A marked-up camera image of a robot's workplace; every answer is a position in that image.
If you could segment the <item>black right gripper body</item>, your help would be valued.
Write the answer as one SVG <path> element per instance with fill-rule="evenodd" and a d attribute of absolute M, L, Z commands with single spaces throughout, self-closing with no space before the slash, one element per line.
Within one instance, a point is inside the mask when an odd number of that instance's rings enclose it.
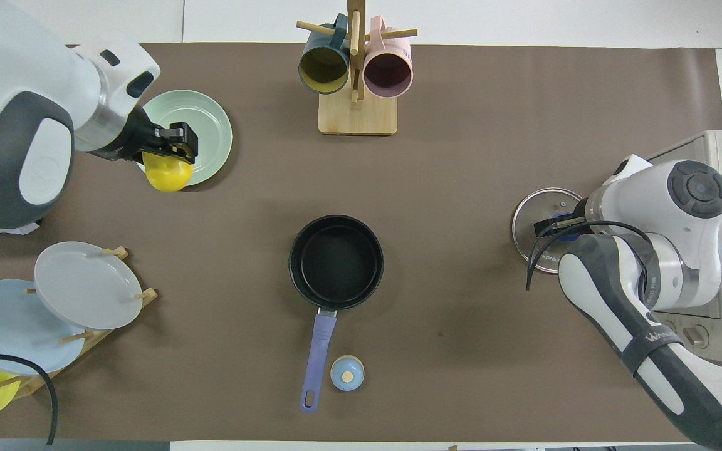
<path fill-rule="evenodd" d="M 585 215 L 587 214 L 588 200 L 588 198 L 582 198 L 576 204 L 573 211 L 558 216 L 558 233 L 572 229 L 574 226 L 583 224 L 587 220 Z"/>

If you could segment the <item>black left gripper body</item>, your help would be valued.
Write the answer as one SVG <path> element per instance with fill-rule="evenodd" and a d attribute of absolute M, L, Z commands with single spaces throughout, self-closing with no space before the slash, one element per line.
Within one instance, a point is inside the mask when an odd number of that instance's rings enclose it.
<path fill-rule="evenodd" d="M 110 162 L 143 162 L 142 152 L 161 157 L 173 156 L 173 146 L 168 137 L 160 136 L 161 130 L 161 126 L 149 120 L 144 111 L 131 111 L 122 131 L 105 146 L 105 158 Z"/>

